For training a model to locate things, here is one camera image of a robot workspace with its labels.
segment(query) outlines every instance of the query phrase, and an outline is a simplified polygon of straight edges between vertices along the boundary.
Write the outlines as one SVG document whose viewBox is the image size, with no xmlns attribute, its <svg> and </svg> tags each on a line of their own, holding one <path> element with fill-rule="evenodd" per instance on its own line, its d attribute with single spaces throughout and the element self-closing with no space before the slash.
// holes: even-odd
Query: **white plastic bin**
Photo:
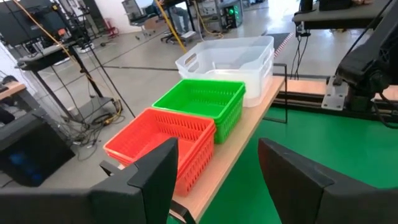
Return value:
<svg viewBox="0 0 398 224">
<path fill-rule="evenodd" d="M 182 78 L 243 81 L 243 106 L 261 103 L 272 76 L 274 38 L 269 36 L 201 42 L 175 61 Z"/>
</svg>

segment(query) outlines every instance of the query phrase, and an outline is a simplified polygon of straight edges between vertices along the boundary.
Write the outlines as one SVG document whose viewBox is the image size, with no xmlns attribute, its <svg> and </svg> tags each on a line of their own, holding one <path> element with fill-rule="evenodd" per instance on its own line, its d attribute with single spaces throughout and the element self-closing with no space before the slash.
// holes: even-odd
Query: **electronic device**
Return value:
<svg viewBox="0 0 398 224">
<path fill-rule="evenodd" d="M 224 15 L 224 29 L 238 28 L 243 22 L 243 14 L 239 1 L 228 1 L 220 3 Z"/>
<path fill-rule="evenodd" d="M 42 12 L 44 7 L 51 6 L 50 0 L 20 0 L 19 3 L 50 33 L 55 35 L 65 28 L 56 12 Z M 45 35 L 13 1 L 0 2 L 0 17 L 0 33 L 12 46 Z"/>
<path fill-rule="evenodd" d="M 398 223 L 397 188 L 377 189 L 265 138 L 258 154 L 283 224 Z"/>
<path fill-rule="evenodd" d="M 345 106 L 353 111 L 371 110 L 376 93 L 398 84 L 398 1 L 390 7 L 369 39 L 349 52 L 338 66 L 337 77 L 349 85 Z"/>
<path fill-rule="evenodd" d="M 348 9 L 352 5 L 353 5 L 352 0 L 319 0 L 319 11 Z"/>
<path fill-rule="evenodd" d="M 0 128 L 0 170 L 37 187 L 75 154 L 66 136 L 37 108 Z"/>
<path fill-rule="evenodd" d="M 171 138 L 89 189 L 1 189 L 0 223 L 166 223 L 177 162 Z"/>
</svg>

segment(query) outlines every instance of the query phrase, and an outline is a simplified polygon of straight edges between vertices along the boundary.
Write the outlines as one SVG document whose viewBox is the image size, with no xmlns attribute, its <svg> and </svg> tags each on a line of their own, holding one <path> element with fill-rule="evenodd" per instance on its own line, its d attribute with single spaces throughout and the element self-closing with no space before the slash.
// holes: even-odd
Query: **black monitor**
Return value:
<svg viewBox="0 0 398 224">
<path fill-rule="evenodd" d="M 19 3 L 32 14 L 49 33 L 56 34 L 59 29 L 66 28 L 56 12 L 41 13 L 50 7 L 50 0 L 20 0 Z M 44 32 L 12 0 L 0 2 L 0 34 L 12 45 L 45 36 Z"/>
</svg>

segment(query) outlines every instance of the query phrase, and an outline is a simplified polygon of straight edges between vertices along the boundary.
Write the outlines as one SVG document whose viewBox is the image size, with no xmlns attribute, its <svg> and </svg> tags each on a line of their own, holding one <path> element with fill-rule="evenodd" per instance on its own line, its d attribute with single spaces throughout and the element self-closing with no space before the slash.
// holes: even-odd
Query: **white wall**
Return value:
<svg viewBox="0 0 398 224">
<path fill-rule="evenodd" d="M 95 0 L 104 19 L 110 18 L 113 26 L 117 27 L 121 34 L 140 31 L 141 28 L 130 26 L 126 12 L 123 8 L 123 0 Z"/>
<path fill-rule="evenodd" d="M 5 74 L 14 76 L 19 82 L 25 84 L 29 93 L 33 96 L 37 92 L 33 84 L 25 77 L 25 72 L 14 68 L 17 61 L 10 54 L 8 49 L 0 42 L 0 77 L 5 77 Z"/>
</svg>

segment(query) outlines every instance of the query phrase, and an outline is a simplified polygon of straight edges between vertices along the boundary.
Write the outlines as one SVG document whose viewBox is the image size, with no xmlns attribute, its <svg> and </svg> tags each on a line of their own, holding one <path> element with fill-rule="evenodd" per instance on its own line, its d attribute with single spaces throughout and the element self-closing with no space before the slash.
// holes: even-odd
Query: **desk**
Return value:
<svg viewBox="0 0 398 224">
<path fill-rule="evenodd" d="M 262 103 L 253 108 L 243 108 L 242 118 L 236 124 L 228 139 L 224 144 L 215 146 L 213 158 L 188 196 L 173 196 L 173 200 L 190 211 L 196 222 L 200 220 L 217 194 L 218 189 L 235 165 L 283 84 L 283 77 L 272 78 L 272 85 Z"/>
<path fill-rule="evenodd" d="M 8 87 L 8 90 L 0 93 L 0 100 L 26 89 L 26 86 L 19 82 L 10 82 L 5 86 Z"/>
<path fill-rule="evenodd" d="M 393 0 L 382 15 L 389 12 Z M 365 28 L 377 16 L 388 0 L 377 0 L 372 4 L 352 6 L 349 9 L 319 11 L 319 2 L 313 5 L 313 12 L 295 14 L 293 22 L 304 22 L 304 29 L 360 29 Z"/>
<path fill-rule="evenodd" d="M 26 90 L 26 86 L 19 82 L 9 82 L 5 84 L 8 90 L 0 93 L 0 100 L 11 96 L 18 103 L 18 108 L 24 111 L 30 111 L 38 108 L 39 103 Z"/>
</svg>

